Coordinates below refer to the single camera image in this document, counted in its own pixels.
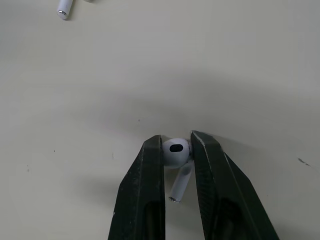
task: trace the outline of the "white table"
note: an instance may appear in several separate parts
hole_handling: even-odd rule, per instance
[[[57,6],[0,2],[0,239],[107,239],[144,140],[190,130],[217,136],[281,240],[320,239],[319,1]],[[166,223],[203,239],[194,175]]]

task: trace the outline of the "earbud stem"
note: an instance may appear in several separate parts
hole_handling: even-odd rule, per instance
[[[188,162],[183,165],[173,183],[169,199],[172,202],[179,203],[187,188],[192,170],[194,169],[194,161],[190,158]]]

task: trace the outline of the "wireless earbud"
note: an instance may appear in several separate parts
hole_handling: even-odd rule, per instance
[[[172,138],[162,144],[163,164],[169,169],[185,165],[190,155],[189,143],[183,138]]]
[[[179,203],[187,188],[194,161],[191,158],[192,148],[188,141],[183,138],[172,138],[162,144],[163,164],[170,169],[179,169],[172,186],[169,199]]]

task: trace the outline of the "white earbud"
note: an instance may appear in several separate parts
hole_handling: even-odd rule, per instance
[[[194,161],[191,158],[192,148],[186,139],[173,138],[165,141],[162,149],[164,166],[170,169],[180,168],[169,196],[172,202],[179,203],[194,169]]]
[[[63,20],[69,17],[73,0],[60,0],[56,14]]]
[[[183,138],[172,138],[162,144],[163,163],[169,169],[177,169],[185,165],[190,155],[188,141]]]

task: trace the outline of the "dark speck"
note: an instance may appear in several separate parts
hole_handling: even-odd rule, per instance
[[[305,164],[305,165],[307,165],[307,166],[310,166],[308,163],[306,163],[305,161],[303,161],[301,158],[298,158],[298,160],[299,160],[299,162],[301,162],[301,163],[303,163],[303,164]]]

